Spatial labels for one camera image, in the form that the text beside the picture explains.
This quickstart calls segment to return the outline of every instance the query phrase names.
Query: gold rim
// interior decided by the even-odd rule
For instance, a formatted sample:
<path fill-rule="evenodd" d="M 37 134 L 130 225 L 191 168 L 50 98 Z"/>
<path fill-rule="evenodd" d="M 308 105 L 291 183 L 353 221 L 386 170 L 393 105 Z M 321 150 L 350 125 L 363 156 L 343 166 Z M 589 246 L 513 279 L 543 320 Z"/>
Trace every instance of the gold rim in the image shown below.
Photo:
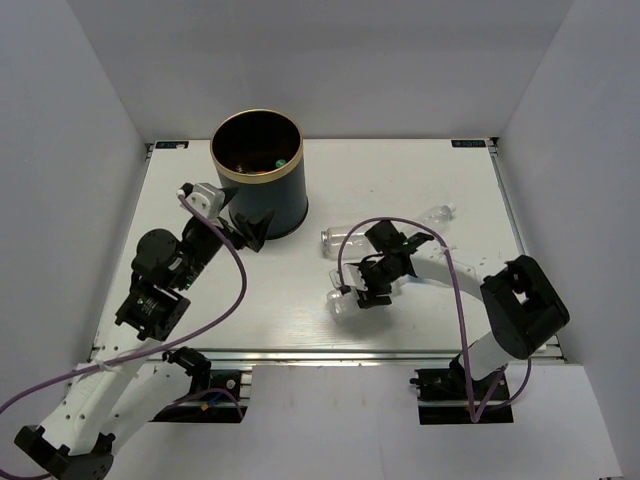
<path fill-rule="evenodd" d="M 213 139 L 215 138 L 216 133 L 218 133 L 218 130 L 220 130 L 220 128 L 223 125 L 225 125 L 228 121 L 233 120 L 234 118 L 239 117 L 240 115 L 245 115 L 247 113 L 253 113 L 253 112 L 275 113 L 289 120 L 293 124 L 293 126 L 296 127 L 296 130 L 298 131 L 298 135 L 300 136 L 300 145 L 298 146 L 298 151 L 295 153 L 293 158 L 280 168 L 276 168 L 275 170 L 272 170 L 266 173 L 255 173 L 255 174 L 234 172 L 233 170 L 229 170 L 227 167 L 222 165 L 218 161 L 216 156 L 213 154 Z M 284 113 L 280 113 L 275 110 L 269 110 L 266 108 L 254 108 L 251 110 L 245 110 L 243 112 L 238 112 L 235 115 L 230 116 L 220 125 L 218 125 L 218 128 L 215 129 L 215 131 L 213 132 L 213 135 L 211 135 L 211 139 L 209 140 L 209 153 L 211 153 L 213 164 L 215 165 L 218 173 L 220 173 L 221 175 L 224 175 L 229 180 L 233 180 L 234 182 L 238 182 L 238 183 L 253 184 L 253 185 L 256 185 L 259 183 L 269 183 L 287 175 L 294 168 L 296 168 L 300 163 L 300 160 L 302 160 L 302 131 L 300 130 L 300 127 L 298 126 L 298 124 L 294 122 L 291 118 L 289 118 L 287 115 L 285 115 Z"/>

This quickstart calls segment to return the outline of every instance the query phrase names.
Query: black bracket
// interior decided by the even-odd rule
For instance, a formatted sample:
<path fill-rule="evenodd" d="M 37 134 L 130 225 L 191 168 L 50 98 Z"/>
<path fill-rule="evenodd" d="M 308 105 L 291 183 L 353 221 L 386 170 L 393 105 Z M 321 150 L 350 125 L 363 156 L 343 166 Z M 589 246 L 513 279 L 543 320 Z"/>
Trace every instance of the black bracket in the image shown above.
<path fill-rule="evenodd" d="M 264 242 L 267 240 L 267 230 L 269 230 L 269 225 L 275 215 L 275 209 L 271 208 L 257 217 L 247 218 L 240 213 L 236 213 L 233 217 L 236 228 L 242 234 L 246 246 L 254 252 L 259 252 L 264 246 Z"/>
<path fill-rule="evenodd" d="M 467 393 L 456 373 L 452 369 L 429 368 L 416 370 L 417 378 L 410 383 L 418 390 L 418 419 L 420 425 L 469 425 L 473 422 L 469 416 Z M 495 379 L 490 376 L 488 382 L 473 382 L 476 402 L 484 398 L 490 384 Z M 500 382 L 491 396 L 494 402 L 503 402 L 509 398 L 507 382 Z M 513 423 L 513 414 L 509 406 L 494 409 L 488 407 L 479 423 Z"/>
<path fill-rule="evenodd" d="M 173 291 L 140 280 L 116 312 L 116 325 L 127 323 L 138 330 L 138 340 L 148 337 L 164 342 L 191 302 Z"/>
<path fill-rule="evenodd" d="M 207 357 L 189 347 L 181 347 L 173 353 L 165 352 L 162 358 L 169 363 L 180 365 L 190 377 L 209 375 L 211 370 L 211 362 Z"/>
<path fill-rule="evenodd" d="M 91 453 L 70 456 L 69 447 L 56 449 L 43 438 L 44 433 L 43 427 L 22 427 L 14 443 L 58 480 L 102 480 L 111 470 L 113 435 L 100 434 Z"/>

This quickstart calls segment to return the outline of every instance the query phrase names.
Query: plastic bottle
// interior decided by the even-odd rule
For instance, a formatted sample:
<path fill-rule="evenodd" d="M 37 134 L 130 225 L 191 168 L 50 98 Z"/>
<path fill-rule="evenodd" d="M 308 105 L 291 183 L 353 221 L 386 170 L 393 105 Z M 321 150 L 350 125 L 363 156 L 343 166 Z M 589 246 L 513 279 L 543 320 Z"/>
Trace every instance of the plastic bottle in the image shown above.
<path fill-rule="evenodd" d="M 453 218 L 453 212 L 455 212 L 455 210 L 456 208 L 453 205 L 439 205 L 422 212 L 415 218 L 415 221 L 432 228 L 438 233 L 442 233 L 449 221 Z M 330 227 L 321 232 L 322 251 L 327 257 L 332 259 L 338 257 L 340 245 L 351 228 L 352 226 Z M 360 259 L 366 255 L 375 253 L 369 240 L 364 236 L 364 233 L 369 228 L 371 228 L 371 225 L 364 225 L 349 237 L 342 254 L 344 260 Z M 405 225 L 400 228 L 400 231 L 407 237 L 410 237 L 420 231 L 420 229 L 412 225 Z"/>

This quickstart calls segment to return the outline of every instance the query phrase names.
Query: white table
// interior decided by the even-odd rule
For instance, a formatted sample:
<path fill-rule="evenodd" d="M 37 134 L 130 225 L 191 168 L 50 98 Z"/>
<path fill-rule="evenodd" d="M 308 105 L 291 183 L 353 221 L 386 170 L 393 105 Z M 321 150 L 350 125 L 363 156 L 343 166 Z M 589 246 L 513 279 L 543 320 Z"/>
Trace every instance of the white table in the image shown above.
<path fill-rule="evenodd" d="M 439 204 L 455 203 L 445 232 L 450 245 L 499 260 L 518 255 L 489 153 L 452 148 L 449 140 L 307 140 L 305 170 L 309 214 L 293 234 L 268 242 L 255 254 L 244 250 L 249 288 L 227 321 L 189 343 L 198 349 L 314 352 L 455 352 L 460 349 L 453 293 L 437 285 L 409 283 L 391 307 L 372 309 L 337 325 L 325 309 L 331 289 L 320 231 L 372 216 L 414 217 Z M 182 150 L 158 150 L 149 169 L 129 235 L 100 321 L 96 343 L 113 325 L 126 298 L 130 264 L 139 238 L 154 228 L 180 236 L 188 213 L 175 191 L 189 181 L 218 185 L 208 142 Z M 240 277 L 224 249 L 186 292 L 192 305 L 171 339 L 225 311 Z M 484 306 L 464 298 L 468 334 L 489 329 Z"/>

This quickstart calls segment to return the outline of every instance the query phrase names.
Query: gray wall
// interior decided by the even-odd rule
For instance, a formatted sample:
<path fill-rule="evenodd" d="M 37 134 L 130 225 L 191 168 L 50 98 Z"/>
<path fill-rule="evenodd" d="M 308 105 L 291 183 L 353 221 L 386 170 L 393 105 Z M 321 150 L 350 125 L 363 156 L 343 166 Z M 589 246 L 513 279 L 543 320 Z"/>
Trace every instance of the gray wall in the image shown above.
<path fill-rule="evenodd" d="M 576 0 L 501 140 L 529 249 L 572 313 L 625 478 L 640 479 L 640 3 Z"/>
<path fill-rule="evenodd" d="M 147 141 L 274 108 L 311 137 L 492 136 L 571 0 L 69 0 Z"/>
<path fill-rule="evenodd" d="M 87 358 L 144 168 L 144 146 L 63 0 L 0 5 L 2 402 Z M 53 388 L 0 418 L 0 466 L 37 472 L 19 426 Z"/>

